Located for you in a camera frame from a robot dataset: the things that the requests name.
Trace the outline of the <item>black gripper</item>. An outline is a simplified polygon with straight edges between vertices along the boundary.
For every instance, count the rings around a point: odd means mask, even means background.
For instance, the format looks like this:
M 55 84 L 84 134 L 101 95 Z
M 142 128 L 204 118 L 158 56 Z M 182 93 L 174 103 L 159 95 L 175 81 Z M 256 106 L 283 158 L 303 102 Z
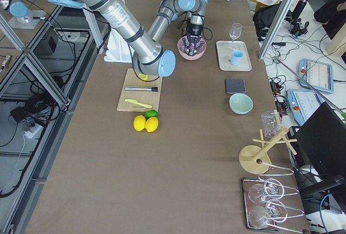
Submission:
M 200 37 L 203 32 L 204 16 L 199 14 L 189 14 L 187 18 L 187 34 L 198 36 L 194 39 L 193 54 L 203 55 L 205 51 L 205 40 Z M 187 36 L 182 38 L 184 52 L 187 55 L 192 55 L 192 45 Z

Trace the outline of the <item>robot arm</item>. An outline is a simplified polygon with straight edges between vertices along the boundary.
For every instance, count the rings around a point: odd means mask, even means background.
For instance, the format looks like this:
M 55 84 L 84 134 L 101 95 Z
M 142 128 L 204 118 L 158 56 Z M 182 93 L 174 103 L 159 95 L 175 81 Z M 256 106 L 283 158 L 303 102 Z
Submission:
M 176 64 L 175 54 L 164 50 L 144 30 L 122 0 L 47 0 L 53 4 L 81 9 L 84 6 L 99 12 L 133 48 L 138 55 L 140 69 L 146 75 L 168 77 Z
M 187 60 L 197 60 L 204 54 L 207 43 L 203 39 L 204 18 L 208 0 L 162 0 L 158 14 L 149 29 L 149 36 L 159 41 L 172 21 L 187 15 L 187 27 L 177 43 L 180 55 Z

